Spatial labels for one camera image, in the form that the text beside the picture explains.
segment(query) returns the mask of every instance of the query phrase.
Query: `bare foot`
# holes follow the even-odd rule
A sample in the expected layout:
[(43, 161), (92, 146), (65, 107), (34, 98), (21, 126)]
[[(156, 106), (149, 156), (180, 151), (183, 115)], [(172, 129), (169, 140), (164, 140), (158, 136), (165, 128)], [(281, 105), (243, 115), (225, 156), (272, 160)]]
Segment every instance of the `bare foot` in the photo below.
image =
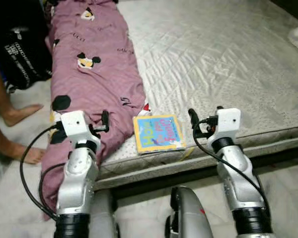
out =
[[(5, 155), (15, 159), (21, 160), (26, 147), (17, 143), (13, 143), (10, 149), (7, 149)], [(28, 164), (37, 164), (41, 161), (45, 150), (38, 148), (31, 148), (27, 153), (24, 162)]]
[(15, 124), (19, 123), (23, 119), (27, 118), (28, 116), (40, 110), (42, 107), (43, 105), (40, 105), (40, 104), (31, 105), (19, 110), (11, 110), (9, 112), (6, 112), (2, 117), (4, 119), (4, 123), (7, 126), (14, 126)]

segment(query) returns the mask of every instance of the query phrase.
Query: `rolled blanket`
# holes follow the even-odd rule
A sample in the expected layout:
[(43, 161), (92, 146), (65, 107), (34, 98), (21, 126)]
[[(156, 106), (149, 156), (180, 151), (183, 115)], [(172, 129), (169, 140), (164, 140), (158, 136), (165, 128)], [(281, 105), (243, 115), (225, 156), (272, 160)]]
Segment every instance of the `rolled blanket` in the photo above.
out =
[[(100, 164), (133, 134), (132, 118), (145, 103), (128, 26), (111, 0), (59, 1), (49, 39), (53, 113), (83, 110), (96, 126), (101, 125), (103, 110), (109, 112), (110, 130), (101, 133), (102, 148), (97, 153)], [(68, 139), (52, 135), (42, 171), (65, 162), (71, 150)], [(62, 180), (62, 168), (44, 179), (43, 195), (53, 209)]]

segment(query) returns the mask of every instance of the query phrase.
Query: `book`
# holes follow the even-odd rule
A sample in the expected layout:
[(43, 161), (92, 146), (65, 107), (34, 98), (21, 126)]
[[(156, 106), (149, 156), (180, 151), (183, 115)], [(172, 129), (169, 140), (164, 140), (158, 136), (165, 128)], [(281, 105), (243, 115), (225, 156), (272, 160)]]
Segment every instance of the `book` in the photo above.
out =
[(175, 115), (134, 117), (139, 154), (183, 150), (186, 147)]

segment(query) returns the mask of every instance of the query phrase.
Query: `bed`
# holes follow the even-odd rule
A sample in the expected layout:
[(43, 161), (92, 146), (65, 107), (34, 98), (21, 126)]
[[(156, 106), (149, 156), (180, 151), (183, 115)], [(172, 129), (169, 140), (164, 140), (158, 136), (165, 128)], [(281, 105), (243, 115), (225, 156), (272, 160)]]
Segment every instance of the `bed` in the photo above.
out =
[(266, 0), (128, 0), (129, 26), (154, 115), (176, 114), (185, 151), (137, 155), (129, 138), (101, 166), (96, 189), (213, 166), (194, 144), (189, 108), (242, 110), (238, 143), (249, 157), (298, 147), (298, 20)]

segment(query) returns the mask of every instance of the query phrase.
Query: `person's leg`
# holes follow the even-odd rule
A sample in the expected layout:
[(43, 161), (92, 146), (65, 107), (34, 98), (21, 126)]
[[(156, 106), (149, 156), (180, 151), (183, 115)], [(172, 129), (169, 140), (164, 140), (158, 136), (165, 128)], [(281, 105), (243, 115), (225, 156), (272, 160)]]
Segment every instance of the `person's leg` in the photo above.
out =
[(42, 105), (32, 105), (20, 110), (15, 109), (5, 91), (3, 80), (0, 74), (0, 114), (7, 126), (13, 126), (17, 124), (24, 118), (32, 115), (33, 113), (41, 109), (42, 107)]
[[(15, 160), (20, 160), (25, 149), (26, 147), (23, 145), (9, 141), (0, 131), (0, 153)], [(44, 150), (32, 148), (24, 161), (29, 164), (37, 164), (41, 161), (43, 154)]]

